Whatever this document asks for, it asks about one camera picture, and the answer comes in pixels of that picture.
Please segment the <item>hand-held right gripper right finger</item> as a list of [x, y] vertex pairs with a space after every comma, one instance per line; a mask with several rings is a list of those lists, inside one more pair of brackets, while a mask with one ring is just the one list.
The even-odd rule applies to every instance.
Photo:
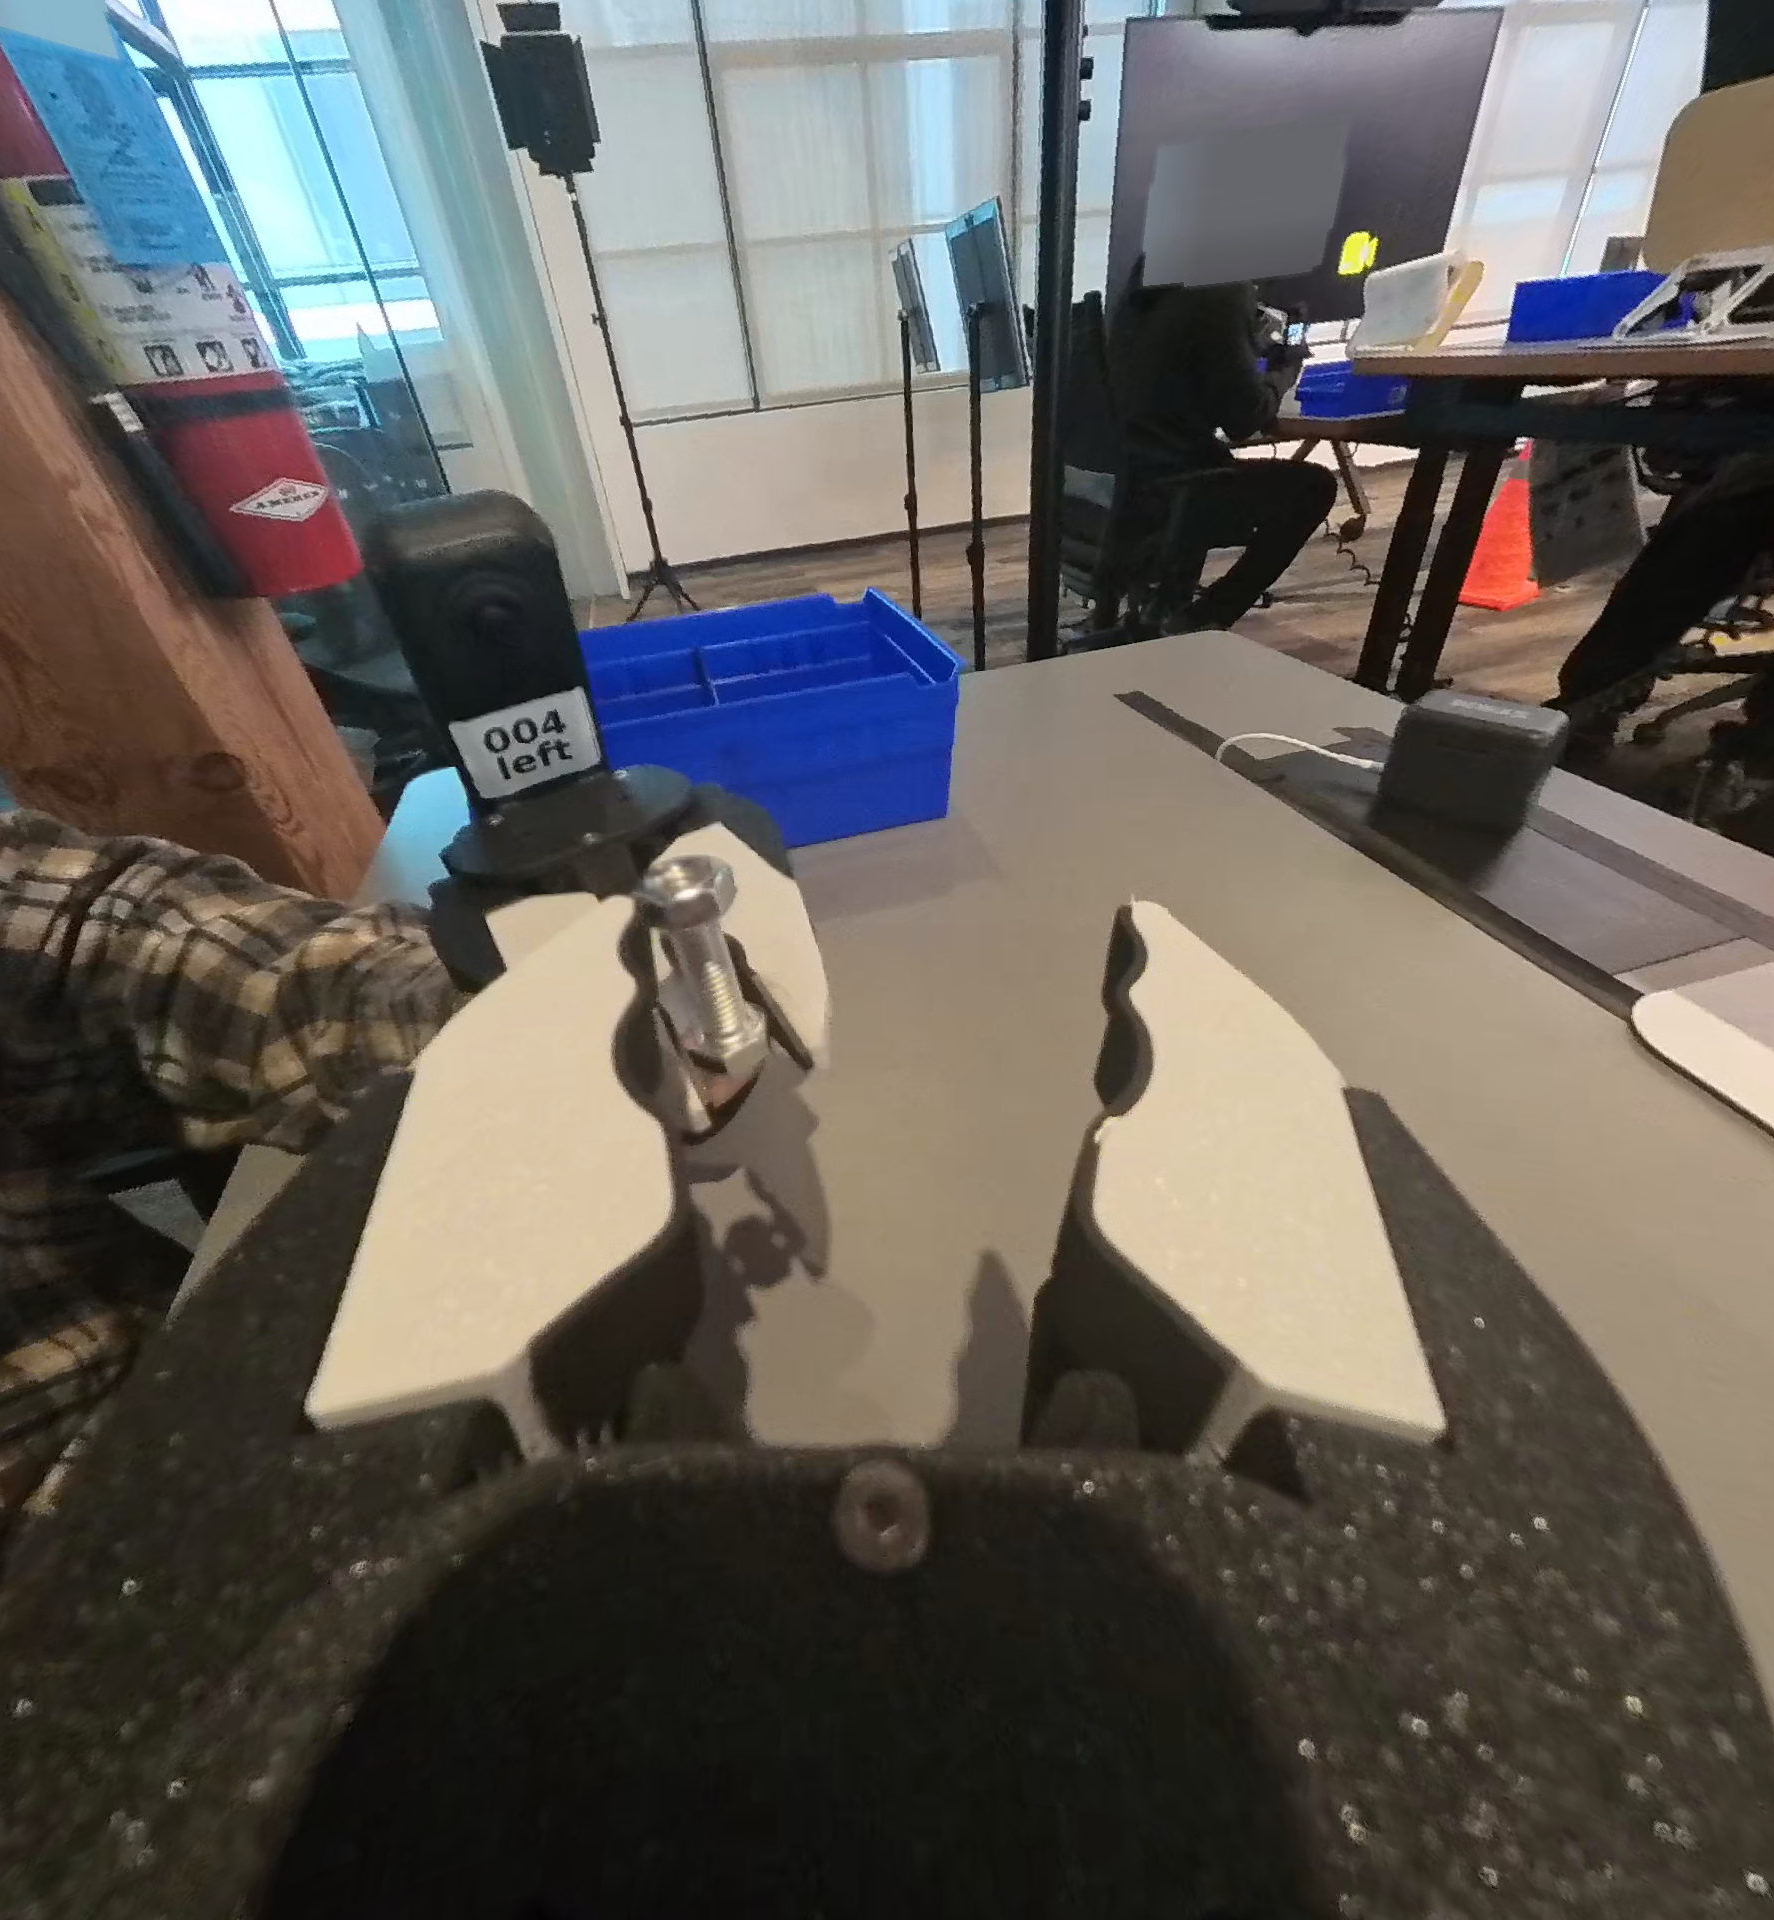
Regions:
[[1228, 1461], [1267, 1418], [1435, 1445], [1447, 1411], [1352, 1085], [1157, 899], [1114, 923], [1100, 1115], [1073, 1178], [1073, 1366], [1156, 1452]]

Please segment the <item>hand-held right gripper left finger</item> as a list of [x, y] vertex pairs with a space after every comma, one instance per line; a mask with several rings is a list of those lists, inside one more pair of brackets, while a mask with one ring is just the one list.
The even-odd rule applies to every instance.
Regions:
[[492, 1404], [539, 1460], [620, 1431], [706, 1281], [657, 1107], [634, 905], [534, 939], [421, 1053], [304, 1397], [316, 1428]]

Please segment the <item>silver hex bolt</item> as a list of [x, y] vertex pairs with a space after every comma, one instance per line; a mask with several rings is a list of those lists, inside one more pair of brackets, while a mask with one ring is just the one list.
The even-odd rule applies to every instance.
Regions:
[[729, 864], [709, 852], [667, 852], [645, 870], [634, 903], [667, 964], [664, 1014], [728, 1025], [761, 1008], [723, 924], [735, 892]]

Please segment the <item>blue plastic parts bin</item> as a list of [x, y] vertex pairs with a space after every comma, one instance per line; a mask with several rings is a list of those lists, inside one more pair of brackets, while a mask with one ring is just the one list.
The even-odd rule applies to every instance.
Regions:
[[962, 663], [879, 591], [586, 627], [617, 767], [758, 803], [791, 849], [946, 813]]

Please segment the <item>person's left forearm plaid sleeve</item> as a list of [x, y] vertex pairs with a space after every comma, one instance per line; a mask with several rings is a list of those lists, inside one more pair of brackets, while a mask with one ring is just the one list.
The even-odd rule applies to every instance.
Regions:
[[38, 1161], [306, 1151], [464, 1006], [419, 907], [0, 813], [0, 1124]]

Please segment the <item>wooden column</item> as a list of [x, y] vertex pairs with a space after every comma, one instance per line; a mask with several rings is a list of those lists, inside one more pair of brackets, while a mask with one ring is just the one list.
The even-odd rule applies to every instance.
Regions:
[[0, 778], [349, 899], [384, 823], [277, 611], [202, 597], [0, 296]]

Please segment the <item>dark grey power adapter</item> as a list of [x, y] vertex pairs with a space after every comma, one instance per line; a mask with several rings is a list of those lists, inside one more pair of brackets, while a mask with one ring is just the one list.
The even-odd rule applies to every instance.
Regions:
[[1403, 709], [1375, 799], [1454, 829], [1515, 835], [1537, 805], [1570, 733], [1571, 717], [1560, 708], [1430, 690]]

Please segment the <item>person's plaid shirt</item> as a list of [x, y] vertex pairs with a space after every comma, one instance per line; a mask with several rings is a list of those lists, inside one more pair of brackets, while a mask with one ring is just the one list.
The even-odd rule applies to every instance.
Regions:
[[22, 1525], [57, 1499], [188, 1261], [92, 1178], [183, 1142], [160, 1099], [100, 1070], [0, 1083], [0, 1600]]

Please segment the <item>small monitor on black stand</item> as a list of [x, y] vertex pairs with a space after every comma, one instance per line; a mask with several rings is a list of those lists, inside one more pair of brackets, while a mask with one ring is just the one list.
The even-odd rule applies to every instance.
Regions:
[[907, 609], [924, 618], [924, 551], [919, 507], [919, 451], [916, 424], [916, 376], [938, 373], [932, 317], [926, 302], [919, 260], [911, 239], [891, 254], [891, 276], [899, 328], [899, 421], [901, 421], [901, 513], [905, 531]]

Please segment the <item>blue paper tag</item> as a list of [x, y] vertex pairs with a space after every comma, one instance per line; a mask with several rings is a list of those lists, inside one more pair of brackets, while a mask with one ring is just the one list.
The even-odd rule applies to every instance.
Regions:
[[0, 15], [0, 47], [121, 267], [228, 265], [153, 87], [106, 26], [82, 44]]

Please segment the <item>grey patterned board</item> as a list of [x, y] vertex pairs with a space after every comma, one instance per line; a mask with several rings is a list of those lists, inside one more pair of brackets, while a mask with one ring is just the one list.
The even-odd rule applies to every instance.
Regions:
[[1629, 448], [1536, 438], [1528, 480], [1531, 558], [1541, 588], [1618, 578], [1641, 551], [1644, 492]]

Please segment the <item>wooden desk with black legs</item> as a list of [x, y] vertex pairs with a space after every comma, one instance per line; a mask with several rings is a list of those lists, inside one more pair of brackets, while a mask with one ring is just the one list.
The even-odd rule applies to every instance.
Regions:
[[1414, 702], [1435, 682], [1498, 474], [1518, 441], [1683, 456], [1774, 453], [1774, 343], [1665, 334], [1632, 343], [1496, 343], [1354, 358], [1404, 382], [1417, 461], [1355, 684]]

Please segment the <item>black webcam bar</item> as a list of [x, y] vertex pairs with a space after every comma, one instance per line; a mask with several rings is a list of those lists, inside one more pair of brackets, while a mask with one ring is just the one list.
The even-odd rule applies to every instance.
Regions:
[[1417, 1], [1199, 1], [1198, 15], [1221, 31], [1281, 28], [1302, 36], [1325, 28], [1392, 26], [1417, 15], [1438, 12], [1435, 0]]

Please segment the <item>large black display screen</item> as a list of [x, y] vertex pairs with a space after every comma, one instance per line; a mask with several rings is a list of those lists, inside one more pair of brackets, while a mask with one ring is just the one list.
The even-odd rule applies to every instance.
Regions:
[[1125, 28], [1105, 302], [1246, 282], [1354, 322], [1365, 281], [1443, 254], [1498, 10]]

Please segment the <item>beige board document stand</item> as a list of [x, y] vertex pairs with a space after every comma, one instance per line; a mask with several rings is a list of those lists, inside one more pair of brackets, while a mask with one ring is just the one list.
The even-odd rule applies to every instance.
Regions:
[[1709, 92], [1675, 119], [1644, 257], [1664, 281], [1614, 343], [1774, 343], [1774, 77]]

